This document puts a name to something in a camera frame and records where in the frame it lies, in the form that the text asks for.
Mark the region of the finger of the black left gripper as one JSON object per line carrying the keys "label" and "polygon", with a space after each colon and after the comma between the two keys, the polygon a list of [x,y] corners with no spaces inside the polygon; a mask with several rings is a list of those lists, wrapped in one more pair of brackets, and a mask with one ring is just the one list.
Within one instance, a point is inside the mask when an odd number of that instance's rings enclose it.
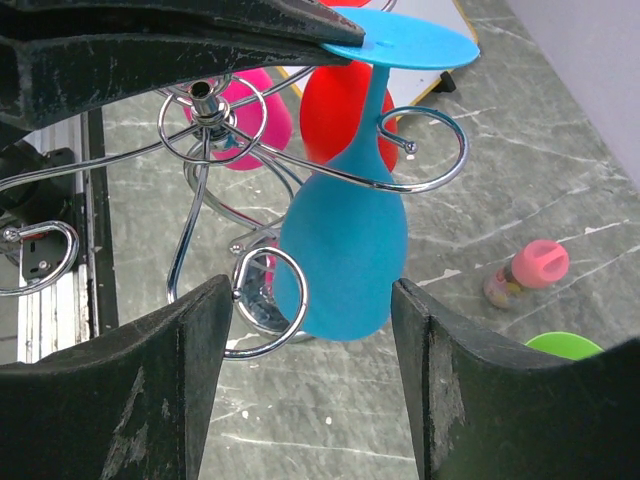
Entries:
{"label": "finger of the black left gripper", "polygon": [[1,122],[37,130],[153,89],[335,65],[364,30],[316,1],[5,1]]}

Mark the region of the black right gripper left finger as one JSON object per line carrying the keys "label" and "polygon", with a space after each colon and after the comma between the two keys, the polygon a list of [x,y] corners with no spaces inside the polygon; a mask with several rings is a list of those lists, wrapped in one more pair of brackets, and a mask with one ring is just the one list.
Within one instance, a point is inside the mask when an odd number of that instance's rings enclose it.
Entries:
{"label": "black right gripper left finger", "polygon": [[195,479],[232,316],[218,275],[90,341],[1,368],[5,479]]}

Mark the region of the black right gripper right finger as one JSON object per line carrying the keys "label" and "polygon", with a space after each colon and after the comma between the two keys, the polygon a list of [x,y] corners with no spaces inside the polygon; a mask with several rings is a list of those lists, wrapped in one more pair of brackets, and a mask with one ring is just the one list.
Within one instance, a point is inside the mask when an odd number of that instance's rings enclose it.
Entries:
{"label": "black right gripper right finger", "polygon": [[635,479],[639,342],[570,361],[456,314],[409,280],[392,327],[422,479]]}

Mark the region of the green wine glass back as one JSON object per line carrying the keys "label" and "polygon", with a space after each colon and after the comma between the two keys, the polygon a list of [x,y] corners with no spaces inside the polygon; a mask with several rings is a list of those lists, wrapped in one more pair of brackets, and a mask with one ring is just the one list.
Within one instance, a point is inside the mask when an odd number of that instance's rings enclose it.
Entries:
{"label": "green wine glass back", "polygon": [[581,335],[564,331],[539,334],[528,340],[525,346],[573,361],[582,360],[604,351],[595,342]]}

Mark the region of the blue wine glass front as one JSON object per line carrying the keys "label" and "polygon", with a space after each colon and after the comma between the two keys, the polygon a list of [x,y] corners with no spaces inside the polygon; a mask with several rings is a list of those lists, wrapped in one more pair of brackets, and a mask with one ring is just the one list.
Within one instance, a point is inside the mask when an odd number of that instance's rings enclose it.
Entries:
{"label": "blue wine glass front", "polygon": [[372,72],[353,140],[301,186],[280,231],[278,247],[300,267],[308,293],[301,294],[298,275],[279,260],[272,283],[276,307],[292,322],[300,305],[306,304],[300,328],[316,338],[358,340],[384,326],[390,315],[392,285],[400,278],[408,254],[401,194],[445,185],[469,157],[461,127],[446,114],[419,107],[417,113],[438,118],[455,132],[459,156],[434,180],[394,184],[378,149],[388,78],[387,68]]}

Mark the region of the magenta wine glass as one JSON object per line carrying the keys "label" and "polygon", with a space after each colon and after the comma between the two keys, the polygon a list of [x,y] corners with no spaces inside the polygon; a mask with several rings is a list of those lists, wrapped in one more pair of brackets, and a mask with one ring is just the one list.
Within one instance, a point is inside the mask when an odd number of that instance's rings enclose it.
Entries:
{"label": "magenta wine glass", "polygon": [[[263,91],[274,85],[271,77],[264,68],[256,68],[236,73],[238,78],[250,82],[257,90]],[[232,81],[222,92],[221,96],[229,104],[241,100],[253,91],[238,81]],[[289,143],[293,132],[292,116],[281,96],[276,93],[265,98],[267,109],[267,123],[265,131],[260,139],[276,149],[283,150]],[[251,102],[234,109],[237,124],[236,127],[250,136],[254,136],[262,122],[262,109],[258,101]],[[263,166],[263,163],[252,154],[247,154],[235,162],[225,164],[226,168],[238,171],[253,170]]]}

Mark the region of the red wine glass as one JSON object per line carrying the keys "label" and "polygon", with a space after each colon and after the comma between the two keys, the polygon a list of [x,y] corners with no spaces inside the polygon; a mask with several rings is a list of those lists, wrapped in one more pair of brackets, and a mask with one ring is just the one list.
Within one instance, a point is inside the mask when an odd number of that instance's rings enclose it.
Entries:
{"label": "red wine glass", "polygon": [[303,91],[299,126],[307,158],[325,164],[354,138],[365,103],[372,66],[352,61],[317,67]]}

